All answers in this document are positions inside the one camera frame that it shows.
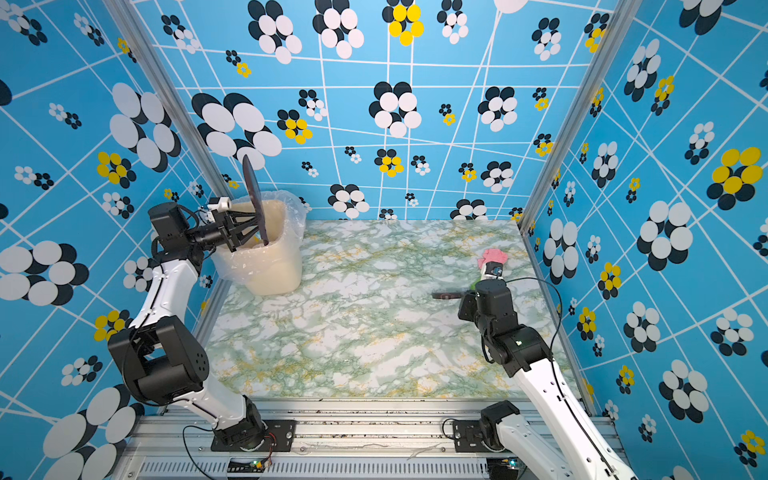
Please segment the black dustpan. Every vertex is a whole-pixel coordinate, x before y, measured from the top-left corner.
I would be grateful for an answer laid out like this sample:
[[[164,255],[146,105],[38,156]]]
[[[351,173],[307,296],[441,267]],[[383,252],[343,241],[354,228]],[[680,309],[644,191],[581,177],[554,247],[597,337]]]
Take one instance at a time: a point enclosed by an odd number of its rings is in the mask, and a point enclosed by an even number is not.
[[[250,158],[247,154],[243,155],[242,159],[243,178],[247,188],[247,192],[253,206],[254,218],[256,220],[259,238],[264,246],[269,245],[269,237],[266,228],[265,213],[262,202],[262,195],[259,188],[257,178],[255,176]]]

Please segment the cartoon face hand brush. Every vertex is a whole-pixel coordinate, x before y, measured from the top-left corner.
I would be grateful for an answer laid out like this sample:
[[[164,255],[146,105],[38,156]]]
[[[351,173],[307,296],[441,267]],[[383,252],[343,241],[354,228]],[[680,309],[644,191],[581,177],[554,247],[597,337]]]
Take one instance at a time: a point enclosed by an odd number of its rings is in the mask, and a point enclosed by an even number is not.
[[[463,296],[462,291],[431,293],[431,297],[435,300],[455,300],[455,299],[461,299],[462,296]]]

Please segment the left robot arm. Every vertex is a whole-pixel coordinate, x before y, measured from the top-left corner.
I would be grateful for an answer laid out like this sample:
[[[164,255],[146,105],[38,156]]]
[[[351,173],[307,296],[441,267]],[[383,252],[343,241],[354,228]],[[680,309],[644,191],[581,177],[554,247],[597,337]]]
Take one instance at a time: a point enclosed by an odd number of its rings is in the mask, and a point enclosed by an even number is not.
[[[148,215],[157,234],[150,289],[134,321],[109,340],[109,352],[133,398],[195,413],[210,423],[220,450],[254,450],[267,437],[260,412],[211,374],[208,355],[184,316],[206,256],[264,238],[264,215],[235,211],[226,197],[213,198],[206,220],[175,202],[156,205]]]

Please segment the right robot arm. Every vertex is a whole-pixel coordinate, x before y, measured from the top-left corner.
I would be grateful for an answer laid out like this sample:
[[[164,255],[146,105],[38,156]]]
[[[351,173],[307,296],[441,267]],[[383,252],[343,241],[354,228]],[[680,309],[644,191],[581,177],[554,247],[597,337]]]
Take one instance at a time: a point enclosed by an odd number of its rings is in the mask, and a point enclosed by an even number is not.
[[[464,293],[458,317],[473,323],[484,354],[501,366],[532,403],[555,445],[536,431],[512,402],[481,411],[483,442],[508,450],[539,479],[634,479],[565,381],[539,332],[518,320],[508,282],[483,279]]]

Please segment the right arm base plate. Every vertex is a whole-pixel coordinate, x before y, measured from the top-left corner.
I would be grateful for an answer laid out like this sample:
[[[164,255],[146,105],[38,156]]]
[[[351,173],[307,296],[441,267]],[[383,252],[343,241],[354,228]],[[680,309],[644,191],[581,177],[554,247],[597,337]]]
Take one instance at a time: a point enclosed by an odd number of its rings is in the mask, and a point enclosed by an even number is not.
[[[493,446],[490,440],[483,436],[479,420],[449,420],[454,450],[457,453],[504,453],[512,451],[500,445]]]

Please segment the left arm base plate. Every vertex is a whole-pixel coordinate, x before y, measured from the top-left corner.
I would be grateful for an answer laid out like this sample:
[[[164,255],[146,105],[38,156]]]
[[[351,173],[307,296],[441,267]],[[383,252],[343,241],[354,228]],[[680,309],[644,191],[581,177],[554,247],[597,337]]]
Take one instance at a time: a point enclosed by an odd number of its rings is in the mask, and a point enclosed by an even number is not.
[[[214,452],[289,452],[295,438],[295,420],[266,420],[259,427],[244,420],[214,431]]]

